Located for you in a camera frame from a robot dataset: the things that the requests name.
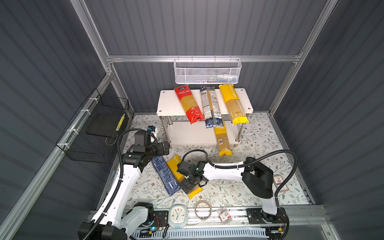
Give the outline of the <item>red spaghetti bag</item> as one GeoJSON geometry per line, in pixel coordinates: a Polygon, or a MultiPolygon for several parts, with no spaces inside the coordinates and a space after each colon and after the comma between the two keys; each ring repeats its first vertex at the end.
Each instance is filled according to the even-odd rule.
{"type": "Polygon", "coordinates": [[[176,87],[174,91],[191,125],[205,120],[204,115],[188,85],[176,87]]]}

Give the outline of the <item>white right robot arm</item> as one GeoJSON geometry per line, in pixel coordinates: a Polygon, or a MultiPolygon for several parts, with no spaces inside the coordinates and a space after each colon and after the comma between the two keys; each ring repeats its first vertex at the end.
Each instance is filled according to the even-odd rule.
{"type": "Polygon", "coordinates": [[[192,185],[213,180],[242,182],[261,200],[261,216],[266,223],[279,218],[278,203],[273,189],[274,173],[252,157],[248,157],[245,162],[235,164],[210,164],[208,161],[199,161],[195,165],[181,161],[177,165],[177,172],[186,177],[187,184],[192,185]]]}

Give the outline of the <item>blue pasta box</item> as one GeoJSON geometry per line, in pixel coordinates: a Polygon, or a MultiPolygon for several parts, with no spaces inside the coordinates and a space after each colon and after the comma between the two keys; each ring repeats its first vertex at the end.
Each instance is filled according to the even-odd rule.
{"type": "Polygon", "coordinates": [[[162,180],[167,193],[170,196],[177,193],[181,189],[179,181],[170,170],[165,159],[162,156],[155,156],[152,158],[151,162],[162,180]]]}

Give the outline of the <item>dark blue clear spaghetti bag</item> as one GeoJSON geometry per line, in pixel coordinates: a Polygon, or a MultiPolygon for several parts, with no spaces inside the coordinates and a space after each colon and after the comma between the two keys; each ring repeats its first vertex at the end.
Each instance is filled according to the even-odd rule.
{"type": "Polygon", "coordinates": [[[200,94],[206,128],[223,129],[225,126],[215,88],[202,86],[200,94]]]}

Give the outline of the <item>yellow Pastatime bag front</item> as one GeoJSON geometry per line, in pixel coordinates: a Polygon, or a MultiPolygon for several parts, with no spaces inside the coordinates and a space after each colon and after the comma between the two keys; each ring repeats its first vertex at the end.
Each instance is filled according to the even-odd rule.
{"type": "Polygon", "coordinates": [[[199,187],[199,185],[196,185],[193,188],[188,188],[186,186],[187,182],[183,181],[186,179],[185,176],[177,172],[178,164],[181,162],[181,158],[179,155],[175,155],[171,160],[167,161],[167,165],[178,180],[180,187],[182,188],[183,192],[189,196],[190,199],[192,199],[195,195],[199,194],[203,191],[203,188],[199,187]]]}

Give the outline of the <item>yellow Pastatime spaghetti bag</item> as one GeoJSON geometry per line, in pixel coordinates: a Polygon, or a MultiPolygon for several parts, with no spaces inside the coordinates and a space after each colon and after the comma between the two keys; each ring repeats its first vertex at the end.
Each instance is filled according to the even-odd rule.
{"type": "Polygon", "coordinates": [[[250,121],[233,84],[219,85],[223,100],[229,111],[233,125],[245,124],[250,121]]]}

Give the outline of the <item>yellow spaghetti bag with barcode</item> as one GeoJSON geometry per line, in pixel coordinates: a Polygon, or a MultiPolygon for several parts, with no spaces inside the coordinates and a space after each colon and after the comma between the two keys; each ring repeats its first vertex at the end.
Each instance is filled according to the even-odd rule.
{"type": "Polygon", "coordinates": [[[219,156],[220,157],[222,157],[223,155],[232,156],[233,153],[229,143],[225,122],[223,122],[223,126],[224,126],[223,128],[214,128],[216,140],[217,140],[217,146],[219,149],[219,156]]]}

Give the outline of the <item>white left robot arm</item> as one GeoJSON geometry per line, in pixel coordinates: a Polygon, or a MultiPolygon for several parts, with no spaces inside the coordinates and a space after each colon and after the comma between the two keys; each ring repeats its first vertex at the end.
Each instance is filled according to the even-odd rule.
{"type": "Polygon", "coordinates": [[[80,240],[127,240],[141,224],[153,219],[153,206],[148,203],[139,203],[125,217],[122,215],[144,167],[153,157],[168,155],[170,143],[150,144],[148,147],[138,145],[138,148],[139,152],[127,152],[124,157],[117,147],[119,175],[92,220],[81,223],[78,230],[80,240]]]}

